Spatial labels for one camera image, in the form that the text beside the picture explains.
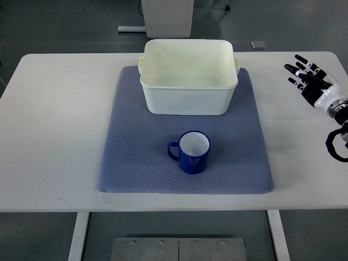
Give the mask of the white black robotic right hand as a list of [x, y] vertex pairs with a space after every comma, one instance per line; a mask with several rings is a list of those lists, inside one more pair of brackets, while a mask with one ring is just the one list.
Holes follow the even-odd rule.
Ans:
[[295, 59], [295, 65], [284, 66], [292, 74], [288, 81], [312, 107], [326, 110], [333, 102], [344, 98], [340, 85], [326, 71], [298, 54]]

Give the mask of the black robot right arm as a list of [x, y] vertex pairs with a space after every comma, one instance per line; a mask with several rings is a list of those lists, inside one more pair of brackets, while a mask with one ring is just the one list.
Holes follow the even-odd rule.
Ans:
[[347, 99], [340, 99], [337, 102], [331, 104], [328, 108], [329, 116], [335, 119], [335, 121], [341, 126], [339, 129], [336, 129], [329, 133], [325, 145], [328, 150], [328, 153], [336, 160], [347, 163], [347, 158], [340, 156], [333, 144], [334, 139], [337, 135], [340, 135], [341, 138], [346, 142], [345, 147], [347, 148]]

